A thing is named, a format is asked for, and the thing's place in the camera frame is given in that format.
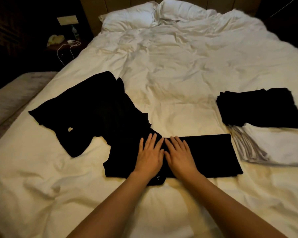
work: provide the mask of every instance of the person's right arm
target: person's right arm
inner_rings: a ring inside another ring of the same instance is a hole
[[[171,171],[207,209],[225,237],[286,237],[203,176],[197,170],[185,141],[177,136],[171,137],[171,141],[172,144],[165,139],[170,152],[165,152],[165,156]]]

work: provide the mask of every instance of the telephone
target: telephone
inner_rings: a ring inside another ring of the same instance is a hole
[[[61,44],[64,41],[64,39],[64,35],[52,35],[49,37],[48,44],[46,46],[48,47],[49,45]]]

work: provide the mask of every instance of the white pillow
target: white pillow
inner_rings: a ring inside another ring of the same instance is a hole
[[[156,8],[156,20],[169,19],[174,21],[194,21],[215,15],[215,10],[205,10],[202,7],[177,0],[163,0]]]
[[[102,30],[124,32],[127,29],[150,28],[157,25],[153,13],[158,3],[151,1],[99,16]]]

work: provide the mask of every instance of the white bed sheet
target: white bed sheet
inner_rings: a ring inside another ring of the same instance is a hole
[[[149,113],[152,128],[165,137],[226,133],[214,102],[226,90],[287,87],[298,106],[298,49],[242,12],[101,33],[32,100],[0,140],[4,236],[65,237],[123,182],[104,175],[110,146],[102,137],[71,159],[55,134],[27,112],[107,70],[122,78],[135,106]],[[298,237],[298,167],[240,164],[243,175],[211,181],[288,237]],[[175,179],[146,189],[124,235],[222,236],[206,210]]]

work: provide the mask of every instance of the headboard panel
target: headboard panel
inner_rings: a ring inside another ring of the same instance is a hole
[[[128,7],[133,7],[148,1],[156,1],[157,3],[163,0],[81,0],[84,12],[88,19],[91,30],[96,36],[102,27],[98,17],[108,12],[121,10]],[[215,9],[220,13],[228,12],[232,9],[239,9],[245,13],[254,16],[261,0],[182,0],[193,3],[205,9]]]

